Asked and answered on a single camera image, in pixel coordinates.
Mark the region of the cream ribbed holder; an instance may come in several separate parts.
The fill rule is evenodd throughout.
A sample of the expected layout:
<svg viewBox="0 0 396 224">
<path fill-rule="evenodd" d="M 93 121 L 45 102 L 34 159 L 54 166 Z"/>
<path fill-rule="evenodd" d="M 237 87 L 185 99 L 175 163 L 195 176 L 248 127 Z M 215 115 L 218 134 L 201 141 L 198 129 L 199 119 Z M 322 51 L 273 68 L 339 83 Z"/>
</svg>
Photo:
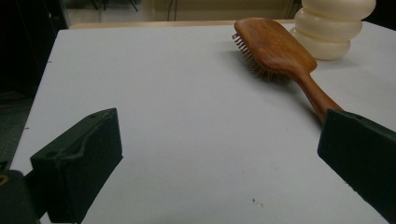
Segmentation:
<svg viewBox="0 0 396 224">
<path fill-rule="evenodd" d="M 302 0 L 290 33 L 318 60 L 341 59 L 376 0 Z"/>
</svg>

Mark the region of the wooden hairbrush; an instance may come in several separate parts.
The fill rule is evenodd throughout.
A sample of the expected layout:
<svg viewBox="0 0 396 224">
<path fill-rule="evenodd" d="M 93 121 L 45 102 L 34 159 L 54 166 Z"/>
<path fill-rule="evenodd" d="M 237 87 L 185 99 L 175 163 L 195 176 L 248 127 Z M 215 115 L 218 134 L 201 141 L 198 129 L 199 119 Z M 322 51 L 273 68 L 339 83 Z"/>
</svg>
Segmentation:
<svg viewBox="0 0 396 224">
<path fill-rule="evenodd" d="M 316 60 L 280 23 L 247 18 L 236 21 L 233 27 L 233 41 L 259 76 L 296 82 L 321 122 L 329 109 L 341 110 L 311 77 Z"/>
</svg>

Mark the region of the white table mat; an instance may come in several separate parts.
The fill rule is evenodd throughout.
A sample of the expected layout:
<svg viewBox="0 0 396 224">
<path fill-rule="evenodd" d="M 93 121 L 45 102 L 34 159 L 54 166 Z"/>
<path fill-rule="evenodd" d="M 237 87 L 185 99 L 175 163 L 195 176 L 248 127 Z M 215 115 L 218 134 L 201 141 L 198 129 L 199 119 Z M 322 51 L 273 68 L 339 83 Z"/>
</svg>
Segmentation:
<svg viewBox="0 0 396 224">
<path fill-rule="evenodd" d="M 387 224 L 317 153 L 301 89 L 258 78 L 225 26 L 58 34 L 12 166 L 116 108 L 123 158 L 85 224 Z"/>
</svg>

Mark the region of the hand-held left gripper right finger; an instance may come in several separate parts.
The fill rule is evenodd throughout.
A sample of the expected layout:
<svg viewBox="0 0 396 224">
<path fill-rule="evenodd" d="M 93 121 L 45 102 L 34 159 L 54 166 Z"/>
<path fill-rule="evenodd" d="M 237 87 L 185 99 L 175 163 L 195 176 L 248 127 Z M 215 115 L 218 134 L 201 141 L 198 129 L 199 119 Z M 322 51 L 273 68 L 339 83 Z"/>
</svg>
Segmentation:
<svg viewBox="0 0 396 224">
<path fill-rule="evenodd" d="M 396 132 L 357 114 L 330 109 L 318 156 L 389 224 L 396 224 Z"/>
</svg>

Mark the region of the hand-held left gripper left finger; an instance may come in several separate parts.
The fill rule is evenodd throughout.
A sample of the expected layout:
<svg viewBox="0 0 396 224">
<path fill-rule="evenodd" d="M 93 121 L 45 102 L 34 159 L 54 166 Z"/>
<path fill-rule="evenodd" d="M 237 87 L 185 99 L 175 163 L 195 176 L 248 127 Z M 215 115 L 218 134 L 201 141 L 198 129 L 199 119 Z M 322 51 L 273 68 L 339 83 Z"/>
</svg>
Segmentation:
<svg viewBox="0 0 396 224">
<path fill-rule="evenodd" d="M 35 211 L 53 223 L 81 223 L 122 160 L 118 112 L 93 113 L 31 157 Z"/>
</svg>

